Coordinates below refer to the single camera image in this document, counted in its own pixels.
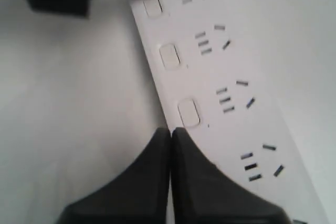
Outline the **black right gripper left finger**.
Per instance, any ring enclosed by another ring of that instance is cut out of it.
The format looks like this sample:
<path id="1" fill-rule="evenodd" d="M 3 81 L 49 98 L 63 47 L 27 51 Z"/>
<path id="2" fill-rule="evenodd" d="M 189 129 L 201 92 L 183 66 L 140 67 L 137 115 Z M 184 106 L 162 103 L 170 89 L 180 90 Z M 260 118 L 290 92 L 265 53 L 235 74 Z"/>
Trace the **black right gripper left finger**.
<path id="1" fill-rule="evenodd" d="M 160 127 L 125 171 L 68 205 L 58 223 L 165 223 L 170 152 L 170 131 Z"/>

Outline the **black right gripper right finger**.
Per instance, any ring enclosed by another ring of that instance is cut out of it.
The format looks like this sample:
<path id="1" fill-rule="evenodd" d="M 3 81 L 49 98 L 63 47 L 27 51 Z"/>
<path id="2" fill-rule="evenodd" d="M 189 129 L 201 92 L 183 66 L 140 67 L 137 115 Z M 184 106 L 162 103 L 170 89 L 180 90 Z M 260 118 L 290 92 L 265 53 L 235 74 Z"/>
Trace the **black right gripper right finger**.
<path id="1" fill-rule="evenodd" d="M 182 127 L 172 133 L 171 185 L 175 223 L 290 223 L 281 207 L 223 174 Z"/>

